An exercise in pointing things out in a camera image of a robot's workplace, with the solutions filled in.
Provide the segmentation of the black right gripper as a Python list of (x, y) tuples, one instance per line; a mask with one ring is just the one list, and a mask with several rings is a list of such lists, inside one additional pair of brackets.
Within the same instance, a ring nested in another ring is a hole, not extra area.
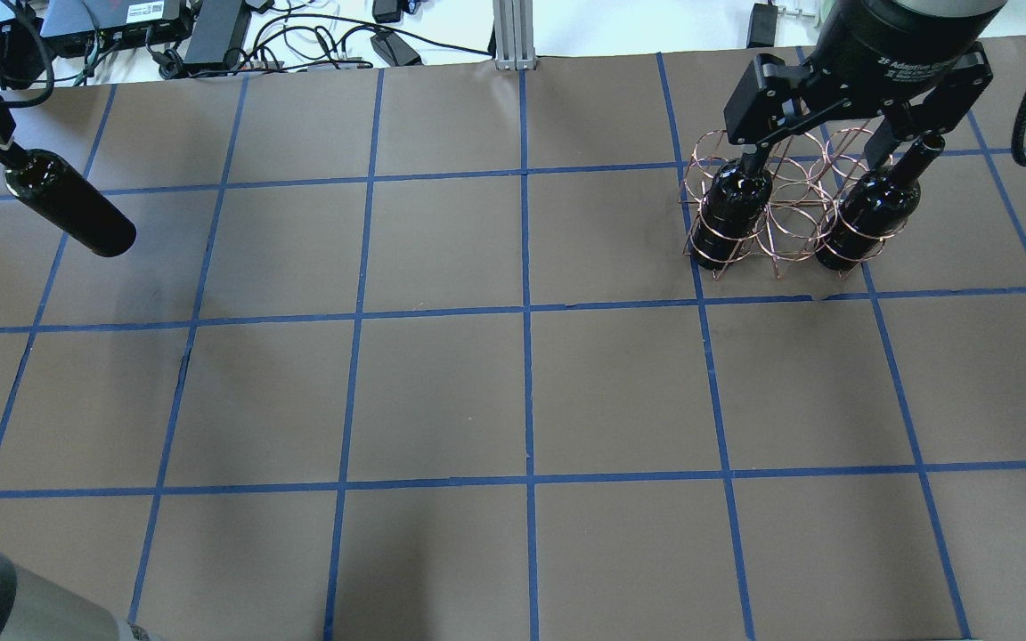
[(866, 143), (878, 169), (902, 143), (951, 133), (993, 80), (984, 1), (835, 1), (802, 65), (756, 53), (723, 110), (738, 171), (766, 181), (770, 154), (805, 126), (883, 115)]

